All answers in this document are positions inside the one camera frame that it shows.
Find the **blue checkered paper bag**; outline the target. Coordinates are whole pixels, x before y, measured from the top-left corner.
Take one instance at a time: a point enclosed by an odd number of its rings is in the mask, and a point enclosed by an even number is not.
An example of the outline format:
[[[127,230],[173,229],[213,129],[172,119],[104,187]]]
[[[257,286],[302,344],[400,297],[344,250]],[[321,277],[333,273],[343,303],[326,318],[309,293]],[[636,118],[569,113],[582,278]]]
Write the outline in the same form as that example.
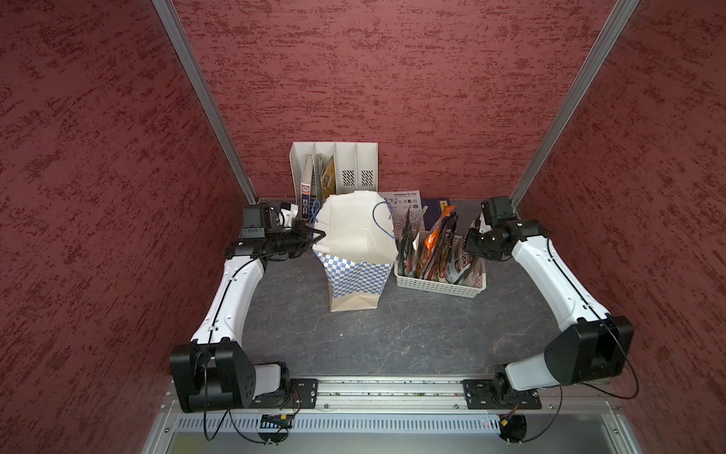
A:
[[[324,238],[313,246],[329,287],[330,310],[375,309],[398,257],[391,210],[374,191],[330,196],[314,227]]]

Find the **white perforated plastic basket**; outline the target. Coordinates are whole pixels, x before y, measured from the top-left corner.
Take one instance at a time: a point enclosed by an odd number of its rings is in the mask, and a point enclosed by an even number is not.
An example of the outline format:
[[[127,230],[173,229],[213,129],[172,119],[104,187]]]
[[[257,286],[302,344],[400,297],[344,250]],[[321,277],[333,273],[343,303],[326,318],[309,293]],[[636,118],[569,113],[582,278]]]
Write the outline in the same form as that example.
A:
[[[397,259],[394,264],[394,275],[397,286],[406,289],[419,289],[420,291],[431,291],[452,296],[474,298],[486,289],[486,272],[484,261],[481,258],[472,259],[472,266],[464,280],[459,285],[452,285],[441,281],[428,281],[421,278],[422,262],[425,254],[425,240],[429,236],[426,230],[420,230],[414,236],[414,251],[411,255],[411,263],[408,265],[409,276],[400,276],[397,270]]]

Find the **orange condiment packet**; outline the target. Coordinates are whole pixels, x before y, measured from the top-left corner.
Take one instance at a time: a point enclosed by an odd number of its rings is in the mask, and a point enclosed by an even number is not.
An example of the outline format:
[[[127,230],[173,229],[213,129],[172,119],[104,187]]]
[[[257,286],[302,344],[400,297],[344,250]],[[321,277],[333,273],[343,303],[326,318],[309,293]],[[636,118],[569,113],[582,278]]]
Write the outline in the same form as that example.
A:
[[[442,210],[440,219],[425,240],[421,278],[436,282],[444,279],[458,228],[458,218],[455,206],[448,205]]]

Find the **black red condiment packet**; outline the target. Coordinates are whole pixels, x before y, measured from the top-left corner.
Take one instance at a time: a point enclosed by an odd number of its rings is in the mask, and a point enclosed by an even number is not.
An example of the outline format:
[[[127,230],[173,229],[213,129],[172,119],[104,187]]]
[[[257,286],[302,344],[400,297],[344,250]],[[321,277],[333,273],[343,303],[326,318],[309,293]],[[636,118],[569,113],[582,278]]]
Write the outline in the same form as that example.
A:
[[[397,270],[400,276],[409,276],[408,265],[411,263],[411,255],[414,251],[414,228],[411,224],[410,207],[406,210],[405,221],[401,230],[401,238],[398,240]]]

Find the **dark red condiment packet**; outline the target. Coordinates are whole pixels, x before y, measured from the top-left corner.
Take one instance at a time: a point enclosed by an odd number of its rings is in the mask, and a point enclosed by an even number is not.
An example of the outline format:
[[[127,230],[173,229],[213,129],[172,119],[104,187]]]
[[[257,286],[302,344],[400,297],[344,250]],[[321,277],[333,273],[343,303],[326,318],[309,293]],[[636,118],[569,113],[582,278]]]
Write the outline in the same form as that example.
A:
[[[459,285],[470,271],[472,259],[465,252],[460,236],[451,233],[446,238],[446,251],[442,252],[440,279],[448,284]]]

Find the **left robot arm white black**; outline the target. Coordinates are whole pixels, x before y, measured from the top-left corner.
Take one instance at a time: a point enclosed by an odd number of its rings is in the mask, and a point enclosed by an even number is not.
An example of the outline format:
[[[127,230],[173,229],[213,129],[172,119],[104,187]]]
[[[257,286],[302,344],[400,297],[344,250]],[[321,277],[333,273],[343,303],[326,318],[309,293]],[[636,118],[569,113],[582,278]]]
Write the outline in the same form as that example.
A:
[[[292,401],[287,365],[253,364],[241,345],[243,329],[268,263],[297,258],[324,237],[325,232],[301,221],[270,231],[244,229],[228,248],[208,313],[191,341],[175,346],[170,355],[184,412],[283,407]]]

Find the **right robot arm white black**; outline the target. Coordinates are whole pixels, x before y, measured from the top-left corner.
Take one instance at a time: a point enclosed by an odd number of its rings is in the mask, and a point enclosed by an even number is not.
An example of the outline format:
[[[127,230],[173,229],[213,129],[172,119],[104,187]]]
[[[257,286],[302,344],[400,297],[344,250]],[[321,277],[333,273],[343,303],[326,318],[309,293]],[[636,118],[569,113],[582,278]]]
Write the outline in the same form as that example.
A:
[[[552,239],[532,219],[472,227],[465,252],[489,261],[512,259],[529,275],[554,315],[560,334],[542,353],[503,367],[512,391],[570,386],[619,376],[629,362],[634,327],[614,316],[580,283]]]

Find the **yellow packet in organizer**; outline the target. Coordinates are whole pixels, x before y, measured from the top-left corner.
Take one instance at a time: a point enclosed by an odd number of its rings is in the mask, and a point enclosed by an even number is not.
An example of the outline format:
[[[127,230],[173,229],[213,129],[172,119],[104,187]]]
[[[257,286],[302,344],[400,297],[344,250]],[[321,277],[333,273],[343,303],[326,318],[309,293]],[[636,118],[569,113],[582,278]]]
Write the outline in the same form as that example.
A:
[[[317,195],[324,202],[336,193],[336,170],[333,156],[317,154],[315,157]]]

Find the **dark blue book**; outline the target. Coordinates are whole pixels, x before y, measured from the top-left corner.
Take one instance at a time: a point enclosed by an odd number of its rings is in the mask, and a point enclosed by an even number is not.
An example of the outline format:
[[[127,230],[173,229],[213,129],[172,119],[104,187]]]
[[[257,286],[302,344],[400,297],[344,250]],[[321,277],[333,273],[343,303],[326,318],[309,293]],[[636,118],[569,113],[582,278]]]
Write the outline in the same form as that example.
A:
[[[423,225],[425,230],[430,231],[436,221],[440,219],[442,211],[450,206],[449,199],[423,199]]]

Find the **white magazine file organizer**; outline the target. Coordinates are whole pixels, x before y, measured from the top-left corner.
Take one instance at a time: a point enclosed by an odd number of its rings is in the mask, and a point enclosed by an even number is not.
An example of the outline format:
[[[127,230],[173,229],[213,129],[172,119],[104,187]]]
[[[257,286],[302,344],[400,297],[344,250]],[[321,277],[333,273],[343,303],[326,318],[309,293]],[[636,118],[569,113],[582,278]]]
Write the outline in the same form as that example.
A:
[[[314,183],[311,190],[311,217],[323,206],[318,199],[315,174],[317,154],[333,156],[336,170],[336,193],[353,193],[358,190],[376,191],[378,189],[378,143],[355,142],[295,142],[289,153],[289,162],[295,189],[296,204],[301,217],[300,182],[306,156],[314,156]]]

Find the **white printed booklet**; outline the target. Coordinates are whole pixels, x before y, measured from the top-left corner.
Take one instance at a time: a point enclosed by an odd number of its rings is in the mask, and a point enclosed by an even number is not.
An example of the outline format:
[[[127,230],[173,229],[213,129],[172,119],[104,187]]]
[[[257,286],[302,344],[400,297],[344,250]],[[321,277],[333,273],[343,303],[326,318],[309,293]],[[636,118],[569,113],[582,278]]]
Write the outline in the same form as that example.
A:
[[[379,192],[379,195],[391,206],[395,238],[401,238],[406,221],[414,233],[423,230],[424,208],[419,190]]]

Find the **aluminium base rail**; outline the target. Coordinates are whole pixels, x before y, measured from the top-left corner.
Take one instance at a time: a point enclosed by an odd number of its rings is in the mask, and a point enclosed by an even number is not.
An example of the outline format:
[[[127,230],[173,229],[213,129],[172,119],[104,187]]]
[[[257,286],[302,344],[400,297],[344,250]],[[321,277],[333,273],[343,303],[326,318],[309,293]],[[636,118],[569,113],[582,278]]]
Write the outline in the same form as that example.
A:
[[[296,378],[279,405],[194,412],[166,396],[147,453],[637,453],[621,403],[576,385],[493,401],[483,378]]]

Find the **left aluminium corner post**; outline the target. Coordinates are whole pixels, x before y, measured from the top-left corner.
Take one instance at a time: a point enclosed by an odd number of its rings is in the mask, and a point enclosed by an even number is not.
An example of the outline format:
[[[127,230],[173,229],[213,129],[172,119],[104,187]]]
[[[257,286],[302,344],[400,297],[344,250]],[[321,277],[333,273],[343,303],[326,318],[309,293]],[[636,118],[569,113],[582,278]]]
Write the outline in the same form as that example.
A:
[[[236,145],[234,145],[232,134],[225,124],[219,106],[217,106],[213,93],[203,75],[202,68],[183,29],[182,21],[174,3],[170,0],[153,0],[152,3],[247,203],[256,204],[258,196],[253,188],[253,182],[244,168]]]

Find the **aluminium corner post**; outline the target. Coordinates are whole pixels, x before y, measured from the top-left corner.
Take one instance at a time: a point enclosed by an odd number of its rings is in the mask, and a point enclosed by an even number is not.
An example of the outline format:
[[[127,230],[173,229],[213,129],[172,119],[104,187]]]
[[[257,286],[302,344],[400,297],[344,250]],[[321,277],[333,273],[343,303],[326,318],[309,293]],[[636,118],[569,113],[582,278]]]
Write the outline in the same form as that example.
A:
[[[213,93],[203,75],[202,68],[183,29],[182,21],[174,3],[170,0],[153,0],[152,3],[247,203],[256,204],[258,196],[253,188],[253,182],[244,168],[236,145],[234,145],[232,134],[225,124],[219,106],[217,106]]]
[[[515,208],[524,200],[638,5],[638,0],[617,0],[614,3],[559,110],[510,196]]]

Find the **right aluminium corner post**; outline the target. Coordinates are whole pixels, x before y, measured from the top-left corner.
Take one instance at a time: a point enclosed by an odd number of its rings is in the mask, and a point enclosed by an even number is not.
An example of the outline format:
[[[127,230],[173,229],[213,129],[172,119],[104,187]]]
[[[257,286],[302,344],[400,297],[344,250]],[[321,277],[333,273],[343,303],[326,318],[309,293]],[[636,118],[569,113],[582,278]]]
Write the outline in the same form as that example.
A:
[[[559,110],[510,196],[515,208],[524,200],[638,5],[638,0],[617,0],[614,3]]]

